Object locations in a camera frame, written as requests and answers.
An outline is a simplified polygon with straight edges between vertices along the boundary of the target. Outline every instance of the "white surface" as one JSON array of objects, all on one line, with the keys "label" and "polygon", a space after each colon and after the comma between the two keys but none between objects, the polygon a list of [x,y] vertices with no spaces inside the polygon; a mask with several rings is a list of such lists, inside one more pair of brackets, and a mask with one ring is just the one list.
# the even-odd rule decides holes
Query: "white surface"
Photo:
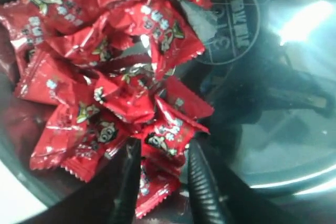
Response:
[{"label": "white surface", "polygon": [[0,223],[22,221],[46,209],[0,161]]}]

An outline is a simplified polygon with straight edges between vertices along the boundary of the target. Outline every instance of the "black tongs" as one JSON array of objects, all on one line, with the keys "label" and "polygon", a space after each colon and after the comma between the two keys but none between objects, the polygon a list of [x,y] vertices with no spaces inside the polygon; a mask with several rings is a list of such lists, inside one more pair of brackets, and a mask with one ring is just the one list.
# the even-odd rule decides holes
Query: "black tongs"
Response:
[{"label": "black tongs", "polygon": [[132,223],[139,192],[140,162],[140,141],[130,138],[90,183],[23,223]]},{"label": "black tongs", "polygon": [[202,140],[190,143],[188,189],[195,224],[306,223],[249,188]]}]

